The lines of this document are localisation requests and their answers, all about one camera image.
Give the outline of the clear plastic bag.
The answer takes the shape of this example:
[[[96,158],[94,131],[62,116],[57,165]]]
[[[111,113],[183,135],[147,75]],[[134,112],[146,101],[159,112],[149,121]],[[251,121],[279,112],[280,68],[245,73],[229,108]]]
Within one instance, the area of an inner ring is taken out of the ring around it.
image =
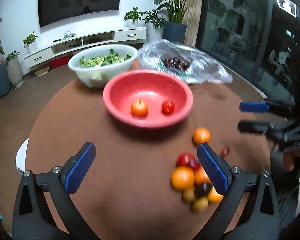
[[[224,66],[207,53],[166,39],[144,44],[138,61],[145,69],[171,74],[189,85],[233,81]]]

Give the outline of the white tv cabinet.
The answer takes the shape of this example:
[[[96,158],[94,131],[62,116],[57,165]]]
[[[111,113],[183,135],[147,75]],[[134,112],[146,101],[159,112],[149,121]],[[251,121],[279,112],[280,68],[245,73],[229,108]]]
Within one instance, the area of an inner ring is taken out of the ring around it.
[[[110,43],[129,44],[134,41],[144,41],[146,38],[146,27],[122,27],[113,30],[104,29],[96,33],[78,35],[66,40],[51,42],[50,44],[38,47],[34,52],[24,56],[23,62],[25,67],[30,69],[43,62],[47,62],[55,57],[68,54],[73,51]]]

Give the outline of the middle orange mandarin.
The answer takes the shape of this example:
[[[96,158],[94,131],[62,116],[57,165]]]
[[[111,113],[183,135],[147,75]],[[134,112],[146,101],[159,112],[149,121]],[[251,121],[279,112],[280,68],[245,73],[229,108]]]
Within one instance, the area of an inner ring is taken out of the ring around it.
[[[202,166],[194,172],[194,179],[197,186],[202,185],[203,183],[211,183],[206,171]]]

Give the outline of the green vegetables in basin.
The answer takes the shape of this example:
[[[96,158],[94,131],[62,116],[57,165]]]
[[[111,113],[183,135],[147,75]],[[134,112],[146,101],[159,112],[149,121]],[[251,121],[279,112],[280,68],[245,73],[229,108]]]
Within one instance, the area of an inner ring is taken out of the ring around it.
[[[115,63],[121,63],[123,61],[126,61],[132,57],[131,54],[126,54],[126,56],[119,56],[119,54],[113,50],[109,50],[109,54],[104,56],[92,56],[88,59],[85,57],[82,57],[80,59],[80,67],[83,68],[90,68],[90,67],[102,67],[102,66],[108,66]]]

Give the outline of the red tomato in bowl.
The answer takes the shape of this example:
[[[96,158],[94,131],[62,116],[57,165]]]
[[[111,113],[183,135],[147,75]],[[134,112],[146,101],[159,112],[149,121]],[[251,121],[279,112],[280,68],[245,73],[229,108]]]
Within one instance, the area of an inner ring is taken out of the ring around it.
[[[165,115],[172,114],[174,112],[174,110],[175,110],[175,104],[171,100],[166,100],[161,105],[161,111]]]

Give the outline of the white plastic basin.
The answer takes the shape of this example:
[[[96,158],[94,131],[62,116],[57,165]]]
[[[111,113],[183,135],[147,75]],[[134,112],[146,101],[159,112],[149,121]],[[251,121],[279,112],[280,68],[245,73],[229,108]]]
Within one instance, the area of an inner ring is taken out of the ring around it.
[[[126,56],[126,54],[129,53],[132,57],[121,63],[115,63],[108,66],[90,68],[80,67],[79,61],[82,57],[88,59],[92,56],[106,56],[109,54],[110,49],[115,50],[119,56]],[[77,53],[69,60],[68,67],[75,72],[79,80],[88,88],[102,88],[113,77],[130,70],[132,63],[137,57],[138,50],[133,46],[125,44],[108,44],[89,48]]]

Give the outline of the yellow longan fruit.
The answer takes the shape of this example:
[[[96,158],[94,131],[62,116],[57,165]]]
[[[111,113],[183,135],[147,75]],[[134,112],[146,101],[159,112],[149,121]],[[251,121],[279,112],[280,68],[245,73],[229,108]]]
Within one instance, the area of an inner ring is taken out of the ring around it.
[[[200,197],[191,204],[192,210],[194,212],[203,211],[206,208],[208,208],[208,206],[209,206],[209,201],[206,197]]]

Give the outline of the orange in red bowl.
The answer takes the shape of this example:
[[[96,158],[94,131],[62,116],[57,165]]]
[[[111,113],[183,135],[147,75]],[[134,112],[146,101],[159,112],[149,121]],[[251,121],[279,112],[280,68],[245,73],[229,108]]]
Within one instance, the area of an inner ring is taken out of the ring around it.
[[[142,99],[136,100],[130,107],[131,114],[145,117],[148,114],[148,105]]]

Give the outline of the tall plant blue pot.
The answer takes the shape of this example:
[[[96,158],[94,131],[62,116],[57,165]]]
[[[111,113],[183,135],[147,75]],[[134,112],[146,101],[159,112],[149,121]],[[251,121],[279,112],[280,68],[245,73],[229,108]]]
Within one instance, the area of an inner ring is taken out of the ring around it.
[[[187,29],[187,25],[183,24],[188,10],[186,0],[153,0],[153,3],[158,6],[157,10],[167,10],[168,22],[164,26],[163,39],[183,43]]]

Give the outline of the red tomato with stem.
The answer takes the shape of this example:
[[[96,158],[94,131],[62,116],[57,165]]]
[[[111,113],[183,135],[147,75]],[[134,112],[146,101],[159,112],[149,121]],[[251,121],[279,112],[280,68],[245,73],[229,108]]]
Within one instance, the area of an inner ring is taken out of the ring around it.
[[[194,159],[194,155],[189,152],[184,152],[178,156],[176,165],[177,166],[187,166],[188,163]]]

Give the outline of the red plastic colander bowl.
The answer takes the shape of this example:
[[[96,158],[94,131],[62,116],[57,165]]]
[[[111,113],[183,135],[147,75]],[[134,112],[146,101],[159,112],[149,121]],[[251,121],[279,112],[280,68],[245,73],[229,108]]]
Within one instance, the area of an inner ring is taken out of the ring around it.
[[[130,107],[142,99],[148,114],[138,117]],[[164,101],[171,100],[175,110],[170,115],[161,111]],[[108,112],[117,120],[139,128],[163,128],[183,121],[192,110],[193,95],[188,85],[173,75],[155,70],[130,70],[112,78],[103,91]]]

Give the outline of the dark purple plum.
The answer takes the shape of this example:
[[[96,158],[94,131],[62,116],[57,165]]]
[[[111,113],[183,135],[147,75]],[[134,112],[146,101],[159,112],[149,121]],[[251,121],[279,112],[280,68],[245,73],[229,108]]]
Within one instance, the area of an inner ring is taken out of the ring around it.
[[[198,198],[207,196],[212,189],[212,184],[204,182],[196,186],[196,195]]]

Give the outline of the lone orange mandarin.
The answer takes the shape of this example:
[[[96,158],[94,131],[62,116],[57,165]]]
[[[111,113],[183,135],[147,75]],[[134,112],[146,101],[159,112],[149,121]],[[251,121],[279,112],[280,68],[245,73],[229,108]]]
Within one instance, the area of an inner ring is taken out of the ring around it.
[[[192,141],[195,145],[208,143],[211,140],[210,131],[205,127],[198,127],[194,130]]]

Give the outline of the small plant white pot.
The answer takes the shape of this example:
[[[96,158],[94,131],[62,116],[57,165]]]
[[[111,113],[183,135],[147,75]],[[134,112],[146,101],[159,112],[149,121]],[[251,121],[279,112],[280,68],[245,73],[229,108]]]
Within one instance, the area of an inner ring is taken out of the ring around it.
[[[34,53],[37,50],[37,43],[36,39],[38,38],[37,35],[35,35],[34,31],[30,33],[30,35],[23,40],[24,48],[27,49],[29,54]]]

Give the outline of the plant in grey pot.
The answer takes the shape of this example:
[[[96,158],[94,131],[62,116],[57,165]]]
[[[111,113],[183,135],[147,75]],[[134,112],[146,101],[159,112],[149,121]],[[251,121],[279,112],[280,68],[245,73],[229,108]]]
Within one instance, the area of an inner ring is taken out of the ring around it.
[[[14,89],[20,88],[25,82],[23,72],[18,60],[19,55],[20,52],[16,52],[14,50],[13,52],[7,54],[7,57],[5,59],[8,78]]]

